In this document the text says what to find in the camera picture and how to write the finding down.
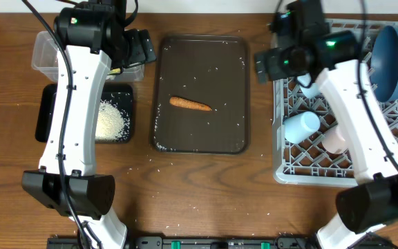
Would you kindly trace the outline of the yellow snack wrapper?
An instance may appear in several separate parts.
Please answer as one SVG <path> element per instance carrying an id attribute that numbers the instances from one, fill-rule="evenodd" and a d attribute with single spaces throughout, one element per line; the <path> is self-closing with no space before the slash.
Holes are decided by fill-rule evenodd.
<path id="1" fill-rule="evenodd" d="M 112 69 L 112 70 L 109 72 L 109 75 L 119 75 L 121 72 L 122 72 L 122 71 L 121 71 L 120 68 L 115 68 L 115 69 Z"/>

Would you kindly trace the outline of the light blue small bowl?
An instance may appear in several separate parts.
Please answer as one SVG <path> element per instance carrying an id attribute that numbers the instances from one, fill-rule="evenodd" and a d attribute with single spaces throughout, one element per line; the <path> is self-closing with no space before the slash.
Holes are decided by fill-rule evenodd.
<path id="1" fill-rule="evenodd" d="M 296 79 L 297 82 L 300 84 L 300 89 L 303 95 L 306 98 L 314 98 L 321 94 L 318 86 L 315 83 L 313 83 L 311 75 L 309 73 L 302 76 L 298 76 Z"/>

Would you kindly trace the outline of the orange carrot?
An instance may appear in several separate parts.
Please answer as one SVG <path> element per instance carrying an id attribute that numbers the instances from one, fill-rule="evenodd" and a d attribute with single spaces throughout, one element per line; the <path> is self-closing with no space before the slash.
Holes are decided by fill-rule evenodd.
<path id="1" fill-rule="evenodd" d="M 185 109 L 193 109 L 199 111 L 211 111 L 212 108 L 206 104 L 202 104 L 199 102 L 194 102 L 191 100 L 187 100 L 179 97 L 171 97 L 169 103 L 175 107 L 185 108 Z"/>

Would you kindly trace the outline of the light blue plastic cup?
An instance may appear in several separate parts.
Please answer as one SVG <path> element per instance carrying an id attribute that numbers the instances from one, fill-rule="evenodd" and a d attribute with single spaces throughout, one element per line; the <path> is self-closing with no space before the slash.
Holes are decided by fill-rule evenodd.
<path id="1" fill-rule="evenodd" d="M 316 133 L 321 121 L 317 114 L 306 111 L 284 121 L 285 139 L 293 144 L 299 144 Z"/>

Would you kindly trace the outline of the pink plastic cup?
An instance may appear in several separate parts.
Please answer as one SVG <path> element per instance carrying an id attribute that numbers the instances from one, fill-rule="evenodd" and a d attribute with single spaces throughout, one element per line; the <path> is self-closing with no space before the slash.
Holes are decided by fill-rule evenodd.
<path id="1" fill-rule="evenodd" d="M 347 142 L 341 133 L 339 125 L 334 126 L 324 133 L 322 145 L 331 154 L 342 154 L 348 149 Z"/>

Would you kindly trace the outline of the dark blue bowl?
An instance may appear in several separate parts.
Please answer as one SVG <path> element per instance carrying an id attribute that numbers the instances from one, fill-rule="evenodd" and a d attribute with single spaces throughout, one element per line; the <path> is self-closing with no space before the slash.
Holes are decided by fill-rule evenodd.
<path id="1" fill-rule="evenodd" d="M 371 68 L 376 99 L 398 100 L 398 27 L 386 26 L 379 32 L 372 49 Z"/>

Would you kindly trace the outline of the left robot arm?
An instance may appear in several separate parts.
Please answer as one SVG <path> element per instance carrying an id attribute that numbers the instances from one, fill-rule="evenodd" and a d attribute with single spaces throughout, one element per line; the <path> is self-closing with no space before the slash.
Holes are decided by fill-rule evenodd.
<path id="1" fill-rule="evenodd" d="M 59 51 L 53 118 L 39 166 L 21 184 L 75 222 L 78 248 L 126 245 L 126 226 L 113 209 L 115 179 L 97 173 L 95 132 L 107 77 L 156 59 L 149 33 L 131 28 L 135 18 L 126 0 L 82 1 L 46 25 Z"/>

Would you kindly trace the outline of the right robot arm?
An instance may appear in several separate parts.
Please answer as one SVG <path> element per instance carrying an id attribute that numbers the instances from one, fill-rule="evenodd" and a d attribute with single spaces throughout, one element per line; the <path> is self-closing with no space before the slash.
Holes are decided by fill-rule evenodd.
<path id="1" fill-rule="evenodd" d="M 398 144 L 362 59 L 365 39 L 349 30 L 332 32 L 320 1 L 289 3 L 270 30 L 278 45 L 255 54 L 258 81 L 311 76 L 337 119 L 357 182 L 337 194 L 337 213 L 305 245 L 353 248 L 398 221 Z"/>

